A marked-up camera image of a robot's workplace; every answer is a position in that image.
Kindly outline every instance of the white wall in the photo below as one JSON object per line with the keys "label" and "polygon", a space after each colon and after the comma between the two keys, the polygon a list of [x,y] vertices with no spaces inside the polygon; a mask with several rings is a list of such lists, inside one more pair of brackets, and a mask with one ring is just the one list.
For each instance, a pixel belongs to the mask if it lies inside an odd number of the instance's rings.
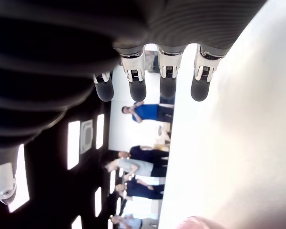
{"label": "white wall", "polygon": [[185,50],[177,80],[159,229],[193,215],[227,229],[286,228],[286,0],[261,9],[203,102],[190,96],[194,52]]}
{"label": "white wall", "polygon": [[[123,106],[131,106],[134,100],[130,96],[129,83],[122,66],[113,71],[112,83],[114,97],[110,113],[109,149],[128,151],[132,146],[153,146],[157,136],[158,122],[144,120],[141,124],[135,122],[130,114],[123,114]],[[146,104],[160,102],[160,75],[145,71],[147,96]]]}

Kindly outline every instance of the blue t-shirt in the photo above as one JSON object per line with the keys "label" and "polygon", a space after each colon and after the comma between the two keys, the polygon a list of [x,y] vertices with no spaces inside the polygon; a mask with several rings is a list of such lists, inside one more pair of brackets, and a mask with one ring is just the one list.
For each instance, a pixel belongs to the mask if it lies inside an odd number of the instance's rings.
{"label": "blue t-shirt", "polygon": [[127,182],[126,192],[129,197],[150,198],[153,191],[149,190],[146,186],[137,183],[137,179],[132,179]]}
{"label": "blue t-shirt", "polygon": [[158,119],[158,104],[143,104],[134,109],[142,120],[156,120]]}
{"label": "blue t-shirt", "polygon": [[150,150],[142,150],[140,146],[134,146],[130,149],[129,153],[131,154],[130,158],[140,161],[148,161],[151,159]]}

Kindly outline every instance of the person's arm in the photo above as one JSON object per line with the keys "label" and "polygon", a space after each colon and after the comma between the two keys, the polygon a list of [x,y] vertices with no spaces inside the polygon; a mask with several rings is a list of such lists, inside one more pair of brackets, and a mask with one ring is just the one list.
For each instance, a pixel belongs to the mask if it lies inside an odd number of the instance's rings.
{"label": "person's arm", "polygon": [[129,200],[129,201],[132,201],[132,200],[133,200],[133,198],[132,198],[132,197],[129,197],[129,196],[125,196],[124,199]]}
{"label": "person's arm", "polygon": [[153,187],[151,185],[146,184],[144,181],[138,179],[137,183],[146,186],[149,190],[153,190]]}
{"label": "person's arm", "polygon": [[131,112],[131,114],[133,114],[133,116],[135,117],[135,119],[138,123],[142,122],[142,118],[135,111],[130,110],[130,112]]}
{"label": "person's arm", "polygon": [[124,176],[124,180],[128,180],[128,178],[129,178],[133,173],[135,173],[135,172],[139,169],[139,167],[136,166],[136,165],[134,165],[134,164],[132,164],[132,165],[130,166],[130,169],[131,169],[131,171],[129,171],[129,173]]}
{"label": "person's arm", "polygon": [[144,104],[144,101],[141,101],[141,102],[137,102],[135,105],[133,105],[135,108],[136,107],[139,107],[139,106],[141,106],[141,105],[143,105]]}
{"label": "person's arm", "polygon": [[146,184],[144,181],[142,181],[140,179],[137,180],[137,183],[141,184],[141,185],[144,185],[144,186],[148,186],[148,184]]}
{"label": "person's arm", "polygon": [[124,225],[125,229],[132,229],[127,223],[123,221],[123,219],[121,219],[120,223]]}
{"label": "person's arm", "polygon": [[129,214],[125,216],[126,219],[133,219],[133,214]]}
{"label": "person's arm", "polygon": [[140,146],[140,149],[153,149],[151,146]]}

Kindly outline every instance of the man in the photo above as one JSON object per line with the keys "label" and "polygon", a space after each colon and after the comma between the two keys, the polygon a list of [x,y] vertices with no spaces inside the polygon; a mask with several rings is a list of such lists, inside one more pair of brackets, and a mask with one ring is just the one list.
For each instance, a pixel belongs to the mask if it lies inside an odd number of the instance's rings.
{"label": "man", "polygon": [[148,199],[163,199],[164,185],[148,185],[140,179],[132,179],[124,185],[117,185],[115,190],[126,200],[133,197],[143,197]]}
{"label": "man", "polygon": [[122,107],[123,114],[132,114],[133,120],[141,123],[143,120],[155,120],[160,122],[173,122],[174,109],[159,106],[158,104],[144,104],[144,101],[134,103],[133,106]]}
{"label": "man", "polygon": [[156,219],[137,219],[133,215],[126,215],[124,218],[113,216],[111,222],[119,224],[120,229],[157,229],[159,223]]}
{"label": "man", "polygon": [[129,153],[125,151],[120,151],[118,153],[119,158],[147,161],[159,166],[167,165],[167,160],[162,158],[167,157],[168,155],[169,153],[166,151],[153,149],[149,146],[134,146],[130,149]]}
{"label": "man", "polygon": [[105,169],[109,173],[118,168],[122,168],[128,173],[124,176],[124,180],[128,180],[132,174],[144,177],[166,177],[167,171],[167,167],[164,166],[154,165],[153,163],[146,161],[125,158],[115,159],[105,165]]}

